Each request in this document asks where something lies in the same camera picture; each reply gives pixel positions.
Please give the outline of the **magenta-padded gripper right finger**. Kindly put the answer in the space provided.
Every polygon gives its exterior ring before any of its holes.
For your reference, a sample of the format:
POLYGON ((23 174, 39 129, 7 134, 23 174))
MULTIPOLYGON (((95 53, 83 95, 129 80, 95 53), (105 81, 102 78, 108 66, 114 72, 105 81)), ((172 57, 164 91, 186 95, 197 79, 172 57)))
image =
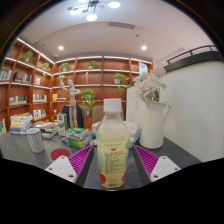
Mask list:
POLYGON ((156 156, 152 152, 135 145, 133 156, 143 185, 155 182, 180 170, 167 156, 156 156))

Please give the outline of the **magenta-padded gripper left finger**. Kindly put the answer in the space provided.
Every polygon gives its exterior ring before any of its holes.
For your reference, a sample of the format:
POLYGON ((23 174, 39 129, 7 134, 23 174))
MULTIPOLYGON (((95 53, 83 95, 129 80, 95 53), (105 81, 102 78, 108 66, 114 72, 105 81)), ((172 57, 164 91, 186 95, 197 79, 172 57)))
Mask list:
POLYGON ((79 186, 85 184, 87 174, 94 156, 92 145, 81 149, 71 156, 59 156, 46 171, 59 176, 79 186))

